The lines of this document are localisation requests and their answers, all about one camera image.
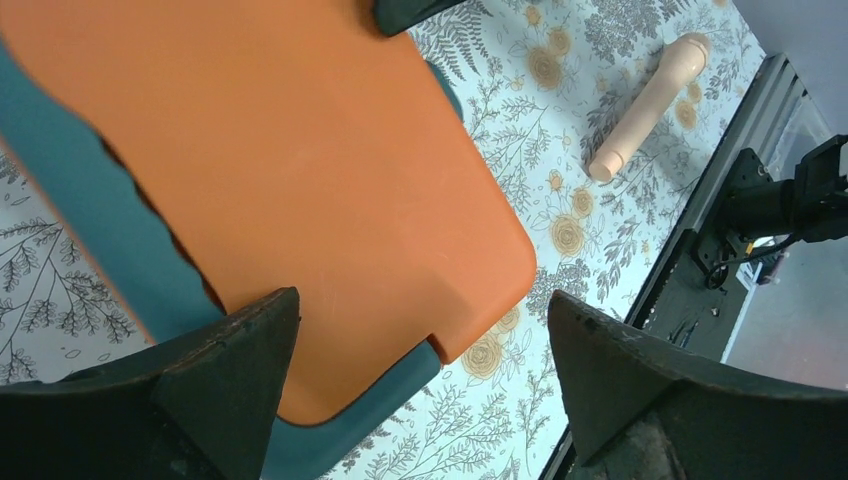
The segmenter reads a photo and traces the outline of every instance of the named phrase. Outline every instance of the cable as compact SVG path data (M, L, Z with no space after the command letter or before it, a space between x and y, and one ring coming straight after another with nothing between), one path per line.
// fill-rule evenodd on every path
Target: cable
M724 279L720 279L720 281L713 283L713 277L715 277L715 274L718 273L719 271L727 268L728 265L737 265L737 264L748 263L748 262L758 260L758 259L763 258L763 257L767 257L769 255L774 255L775 253L782 251L783 249L789 247L790 245L792 245L793 243L797 242L800 239L801 239L800 236L793 233L792 235L789 235L788 237L786 237L786 240L778 243L777 245L775 245L771 248L767 248L765 250L762 250L761 252L756 253L754 255L748 255L747 257L734 258L733 260L724 260L724 261L718 262L717 264L715 264L713 266L713 268L710 269L709 273L707 273L707 278L704 280L704 283L706 283L706 286L707 286L708 289L715 290L715 289L717 289L718 287L720 287L724 284Z

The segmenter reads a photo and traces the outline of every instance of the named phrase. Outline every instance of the floral pattern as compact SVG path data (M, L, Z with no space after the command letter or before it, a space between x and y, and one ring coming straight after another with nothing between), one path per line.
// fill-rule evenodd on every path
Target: floral pattern
M689 31L713 44L628 165L591 158ZM726 0L468 0L410 32L523 222L536 281L453 365L324 478L535 479L567 424L547 340L556 288L621 319L763 52ZM145 347L79 248L0 157L0 383L55 380Z

